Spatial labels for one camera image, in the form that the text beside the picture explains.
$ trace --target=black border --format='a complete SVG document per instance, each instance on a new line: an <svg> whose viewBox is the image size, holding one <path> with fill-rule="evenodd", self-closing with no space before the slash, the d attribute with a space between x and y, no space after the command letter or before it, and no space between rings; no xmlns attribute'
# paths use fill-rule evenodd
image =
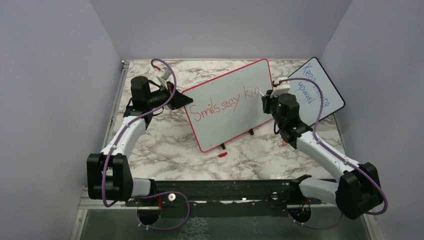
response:
<svg viewBox="0 0 424 240"><path fill-rule="evenodd" d="M303 66L305 66L305 65L306 65L306 64L307 64L310 60L312 60L312 59L316 59L316 61L319 63L319 65L321 66L322 70L324 70L325 75L327 75L327 78L330 80L330 82L331 82L332 86L333 86L333 87L334 87L334 89L337 91L338 95L340 96L341 100L343 101L343 106L341 106L339 109L337 109L337 110L333 111L332 113L328 114L327 116L322 117L322 118L319 120L319 122L321 122L321 120L323 120L323 119L327 118L328 116L330 116L330 115L332 115L332 114L336 113L337 111L339 111L340 109L344 108L344 107L346 106L346 102L345 102L345 99L344 99L344 98L342 97L342 95L340 94L340 92L339 92L339 90L337 89L337 87L334 85L334 82L331 80L331 78L330 78L329 74L327 73L326 69L324 68L324 66L321 64L320 60L318 60L318 58L317 58L316 56L313 56L313 57L311 57L309 60L307 60L307 61L306 61L306 62L305 62L302 66L300 66L300 67L299 67L298 69L296 69L296 70L295 70L292 74L290 74L290 75L288 76L288 78L290 78L293 74L295 74L295 72L296 72L297 70L301 69Z"/></svg>

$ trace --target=marble surface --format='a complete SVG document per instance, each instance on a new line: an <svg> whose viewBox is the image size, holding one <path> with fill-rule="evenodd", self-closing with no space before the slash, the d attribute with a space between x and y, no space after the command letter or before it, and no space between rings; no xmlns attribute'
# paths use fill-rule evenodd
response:
<svg viewBox="0 0 424 240"><path fill-rule="evenodd" d="M182 91L253 60L167 62L175 71L177 89ZM304 62L270 60L272 78L288 76ZM154 71L149 60L130 63L113 134L121 126L125 107L131 98L131 79L143 75L153 80ZM344 152L333 116L322 120L317 132L327 143ZM133 177L156 180L293 179L304 174L331 178L325 169L303 152L290 145L282 146L280 136L273 133L272 122L256 128L253 136L244 134L225 145L228 155L222 158L218 157L223 152L220 148L201 152L184 108L175 111L165 108L161 115L153 118L146 134L139 138L129 157L129 166Z"/></svg>

